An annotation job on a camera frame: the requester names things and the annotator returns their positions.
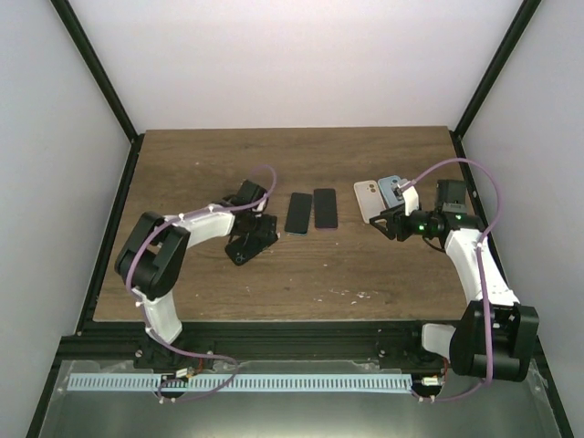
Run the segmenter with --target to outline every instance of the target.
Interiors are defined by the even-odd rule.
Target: black smartphone
[[[308,193],[292,193],[284,231],[292,235],[308,233],[310,210],[312,209],[312,195]]]
[[[314,226],[318,230],[336,230],[339,228],[337,193],[335,189],[315,189]]]

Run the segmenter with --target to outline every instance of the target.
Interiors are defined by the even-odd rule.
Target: robotic arm
[[[240,266],[277,241],[277,218],[263,213],[267,201],[251,209],[227,210],[229,207],[255,203],[265,194],[266,189],[245,180],[236,195],[226,196],[219,203],[209,204],[203,213],[191,218],[181,217],[180,221],[167,227],[152,241],[158,248],[157,252],[144,252],[131,279],[132,293],[141,299],[152,330],[165,342],[173,343],[183,329],[176,316],[172,288],[187,249],[205,240],[229,235],[225,252]],[[114,265],[124,282],[143,242],[156,227],[171,217],[153,212],[141,216]]]
[[[456,328],[425,324],[422,346],[451,361],[459,375],[484,377],[486,373],[483,292],[476,247],[485,227],[481,219],[467,213],[464,182],[440,180],[432,211],[420,210],[418,193],[407,181],[395,188],[405,204],[381,212],[370,223],[389,239],[403,242],[411,235],[438,238],[461,279],[468,307]],[[537,338],[538,317],[534,308],[521,306],[496,267],[488,245],[481,256],[488,286],[493,333],[494,378],[522,381],[529,368]]]

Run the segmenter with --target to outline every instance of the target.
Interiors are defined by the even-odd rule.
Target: black cable
[[[434,249],[436,251],[439,251],[441,253],[445,253],[446,251],[444,251],[440,246],[436,246],[434,245],[432,242],[430,242],[427,238],[423,237],[422,240],[431,248]]]

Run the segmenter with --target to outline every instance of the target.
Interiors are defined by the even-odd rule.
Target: brown wood surface
[[[250,170],[271,164],[277,187],[267,213],[281,239],[244,266],[224,253],[226,238],[189,250],[174,300],[182,320],[459,318],[464,293],[446,255],[422,239],[386,239],[360,216],[353,183],[399,174],[411,179],[454,156],[445,127],[277,130],[156,130],[146,134],[96,320],[136,320],[113,262],[140,215],[177,214],[234,193]],[[417,185],[431,208],[439,178],[462,179],[456,164]],[[252,178],[269,185],[268,174]],[[337,190],[339,229],[283,233],[292,192]]]

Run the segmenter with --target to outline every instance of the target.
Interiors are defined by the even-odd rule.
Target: white linear rail
[[[200,374],[186,383],[171,382],[165,392],[202,392],[228,376]],[[68,391],[157,391],[161,374],[72,373]],[[410,374],[240,374],[222,392],[374,392],[410,393]]]

